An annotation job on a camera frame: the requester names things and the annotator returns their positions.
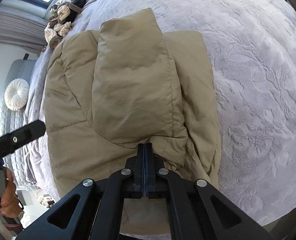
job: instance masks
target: pleated round pillow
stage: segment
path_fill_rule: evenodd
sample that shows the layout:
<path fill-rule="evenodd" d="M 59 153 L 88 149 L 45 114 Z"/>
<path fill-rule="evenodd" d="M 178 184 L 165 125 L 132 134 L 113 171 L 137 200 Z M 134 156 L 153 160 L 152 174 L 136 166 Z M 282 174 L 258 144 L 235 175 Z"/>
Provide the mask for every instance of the pleated round pillow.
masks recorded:
<path fill-rule="evenodd" d="M 23 108 L 28 100 L 29 84 L 26 80 L 17 78 L 10 82 L 5 91 L 6 106 L 13 111 Z"/>

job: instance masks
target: curtain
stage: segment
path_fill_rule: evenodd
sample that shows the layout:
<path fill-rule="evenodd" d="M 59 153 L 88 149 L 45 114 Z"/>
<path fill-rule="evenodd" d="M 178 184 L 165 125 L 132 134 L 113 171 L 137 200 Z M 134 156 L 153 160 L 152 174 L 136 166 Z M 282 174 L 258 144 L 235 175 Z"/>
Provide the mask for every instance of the curtain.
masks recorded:
<path fill-rule="evenodd" d="M 23 47 L 39 53 L 47 44 L 44 30 L 48 22 L 17 9 L 0 6 L 0 42 Z"/>

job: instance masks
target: human hand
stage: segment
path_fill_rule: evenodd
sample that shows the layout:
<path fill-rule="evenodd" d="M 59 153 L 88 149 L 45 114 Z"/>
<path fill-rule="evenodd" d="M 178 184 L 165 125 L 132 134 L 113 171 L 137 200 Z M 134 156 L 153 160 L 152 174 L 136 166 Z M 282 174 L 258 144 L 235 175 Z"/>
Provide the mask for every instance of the human hand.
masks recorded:
<path fill-rule="evenodd" d="M 0 214 L 8 218 L 16 218 L 21 213 L 22 209 L 19 206 L 19 200 L 16 197 L 16 184 L 14 183 L 14 176 L 10 169 L 7 169 L 7 187 L 1 197 Z"/>

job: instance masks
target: triangular cutout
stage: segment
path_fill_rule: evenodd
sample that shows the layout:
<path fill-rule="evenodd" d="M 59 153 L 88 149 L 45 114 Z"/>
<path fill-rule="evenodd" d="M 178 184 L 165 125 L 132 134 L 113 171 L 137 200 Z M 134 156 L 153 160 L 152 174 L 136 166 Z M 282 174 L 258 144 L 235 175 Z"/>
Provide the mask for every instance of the triangular cutout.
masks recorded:
<path fill-rule="evenodd" d="M 225 229 L 229 229 L 239 223 L 241 223 L 240 217 L 238 217 L 232 210 L 230 210 L 224 203 L 222 203 L 216 196 L 211 196 L 210 200 L 216 213 L 220 219 L 220 222 Z"/>
<path fill-rule="evenodd" d="M 48 217 L 48 222 L 61 229 L 66 229 L 79 200 L 79 194 L 73 195 L 55 213 Z"/>

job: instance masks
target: metal screw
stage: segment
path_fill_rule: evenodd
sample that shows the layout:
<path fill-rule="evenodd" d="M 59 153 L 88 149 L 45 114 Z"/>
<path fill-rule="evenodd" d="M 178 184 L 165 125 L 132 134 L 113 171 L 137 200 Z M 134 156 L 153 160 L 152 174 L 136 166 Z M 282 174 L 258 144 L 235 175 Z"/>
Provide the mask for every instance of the metal screw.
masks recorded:
<path fill-rule="evenodd" d="M 130 175 L 130 174 L 131 174 L 131 170 L 130 170 L 130 169 L 123 169 L 123 170 L 121 171 L 121 174 L 122 174 L 122 175 Z"/>
<path fill-rule="evenodd" d="M 94 182 L 92 179 L 85 179 L 82 183 L 85 187 L 90 187 Z"/>
<path fill-rule="evenodd" d="M 207 185 L 207 182 L 204 179 L 198 179 L 197 180 L 197 185 L 199 187 L 205 187 Z"/>
<path fill-rule="evenodd" d="M 161 168 L 159 170 L 159 174 L 161 174 L 161 175 L 167 175 L 168 173 L 169 173 L 169 170 L 166 168 Z"/>

